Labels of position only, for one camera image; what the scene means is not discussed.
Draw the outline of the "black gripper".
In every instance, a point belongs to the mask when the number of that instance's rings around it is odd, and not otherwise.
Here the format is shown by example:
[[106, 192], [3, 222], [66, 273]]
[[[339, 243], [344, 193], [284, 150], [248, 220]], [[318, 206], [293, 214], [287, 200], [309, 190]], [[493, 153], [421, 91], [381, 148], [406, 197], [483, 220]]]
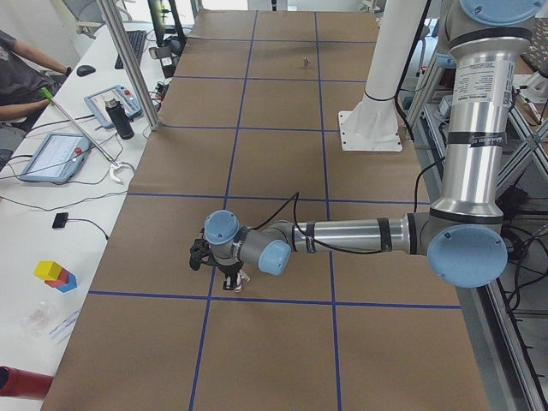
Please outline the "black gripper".
[[216, 261], [217, 261], [219, 270], [225, 276], [225, 279], [223, 281], [223, 290], [231, 291], [231, 278], [236, 278], [234, 291], [241, 292], [242, 280], [241, 280], [241, 275], [238, 274], [238, 272], [243, 267], [243, 262], [235, 259], [220, 259], [220, 258], [217, 258]]

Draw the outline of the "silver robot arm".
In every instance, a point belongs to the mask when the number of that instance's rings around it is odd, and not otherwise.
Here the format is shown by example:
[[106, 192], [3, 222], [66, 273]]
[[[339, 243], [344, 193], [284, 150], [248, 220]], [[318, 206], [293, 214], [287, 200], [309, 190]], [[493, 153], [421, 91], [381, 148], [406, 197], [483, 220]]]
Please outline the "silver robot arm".
[[477, 288], [507, 265], [496, 183], [512, 105], [515, 64], [530, 45], [540, 1], [448, 1], [439, 43], [456, 64], [439, 197], [401, 218], [298, 223], [268, 218], [251, 228], [215, 211], [190, 249], [189, 264], [217, 267], [237, 290], [246, 264], [279, 275], [293, 252], [424, 255], [444, 281]]

